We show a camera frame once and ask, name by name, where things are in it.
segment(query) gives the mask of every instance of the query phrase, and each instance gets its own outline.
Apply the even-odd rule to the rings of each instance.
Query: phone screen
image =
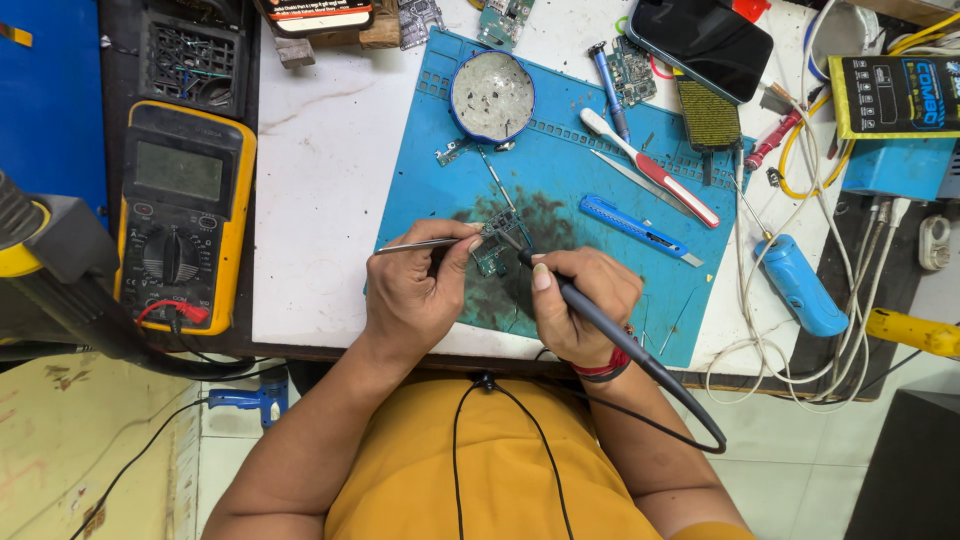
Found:
[[[754,97],[774,43],[719,0],[639,0],[631,29],[741,103]]]

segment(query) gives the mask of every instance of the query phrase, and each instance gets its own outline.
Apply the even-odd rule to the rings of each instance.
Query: red and white toothbrush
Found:
[[[696,195],[690,193],[682,184],[677,182],[669,173],[663,170],[663,167],[659,166],[656,161],[647,158],[643,154],[640,154],[627,141],[620,138],[620,135],[617,135],[613,128],[610,127],[610,124],[606,120],[600,117],[599,114],[594,112],[592,109],[583,108],[580,110],[580,119],[584,124],[593,130],[598,135],[606,135],[617,146],[623,149],[628,156],[632,157],[632,161],[636,166],[637,170],[643,173],[647,178],[654,181],[655,184],[659,185],[663,189],[666,189],[674,197],[676,197],[681,203],[684,203],[684,206],[690,209],[697,217],[699,217],[708,227],[713,229],[717,225],[720,225],[720,217],[717,214],[713,213],[703,201],[697,198]]]

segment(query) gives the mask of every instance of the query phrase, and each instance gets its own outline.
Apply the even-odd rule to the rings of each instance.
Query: soldering iron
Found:
[[[536,252],[534,247],[524,248],[509,234],[500,230],[497,230],[497,233],[504,242],[517,251],[516,258],[533,269],[533,255]],[[597,304],[590,298],[587,298],[584,293],[580,292],[580,289],[573,284],[570,278],[557,274],[556,272],[554,272],[553,275],[557,279],[557,284],[560,286],[560,294],[564,297],[566,304],[576,309],[582,317],[590,321],[597,330],[606,335],[614,345],[619,347],[621,351],[635,361],[647,375],[665,388],[670,395],[677,398],[677,400],[700,421],[704,428],[707,429],[709,434],[716,440],[717,446],[709,447],[666,428],[660,428],[660,430],[703,452],[709,452],[711,454],[722,454],[725,452],[727,450],[727,437],[724,436],[723,431],[713,422],[713,419],[707,411],[704,410],[703,406],[700,405],[700,402],[694,399],[694,397],[686,391],[686,388],[670,375],[670,372],[668,372],[662,364],[653,358],[650,353],[647,353],[629,334],[624,332],[623,329],[620,328],[620,325],[616,324],[603,310],[597,307]]]

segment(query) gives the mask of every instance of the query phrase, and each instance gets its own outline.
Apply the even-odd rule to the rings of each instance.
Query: smartphone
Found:
[[[638,0],[627,37],[735,104],[753,99],[774,47],[720,0]]]
[[[255,4],[284,37],[364,29],[373,24],[372,0],[255,0]]]

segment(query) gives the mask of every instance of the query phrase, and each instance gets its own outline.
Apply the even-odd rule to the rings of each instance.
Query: white table surface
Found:
[[[776,43],[767,73],[798,96],[804,28],[814,12],[771,1],[773,7],[757,22]],[[466,0],[437,0],[437,4],[450,31],[476,37],[479,11]],[[624,0],[540,0],[514,52],[599,84],[587,49],[614,37],[614,22],[629,14],[632,6],[633,2]],[[315,65],[287,70],[277,59],[270,35],[264,26],[252,338],[264,343],[347,347],[366,321],[364,264],[380,227],[424,48],[322,48],[316,50]],[[814,86],[812,77],[807,77],[807,85]],[[657,79],[657,87],[657,96],[649,103],[680,111],[673,82]],[[744,134],[758,139],[778,123],[776,114],[759,107],[761,93],[740,107]],[[819,113],[814,123],[822,126],[819,140],[825,152],[834,126],[832,112]],[[808,185],[809,176],[799,150],[793,154],[787,178],[800,190]],[[776,165],[779,157],[780,148],[766,157],[747,190],[761,219],[774,229],[799,203],[767,184],[764,171]],[[829,163],[823,163],[829,171]],[[837,182],[828,191],[832,205],[839,187]],[[742,217],[749,265],[760,231],[747,218]],[[816,268],[828,235],[819,205],[811,201],[787,232]],[[733,239],[731,233],[697,337],[688,368],[694,371],[706,370],[717,353],[748,337],[739,308]],[[751,293],[756,320],[765,336],[790,356],[800,326],[773,286],[765,277],[757,277]],[[457,323],[434,352],[533,358],[541,347],[536,339]],[[756,351],[746,348],[728,356],[715,371],[754,375],[758,362]]]

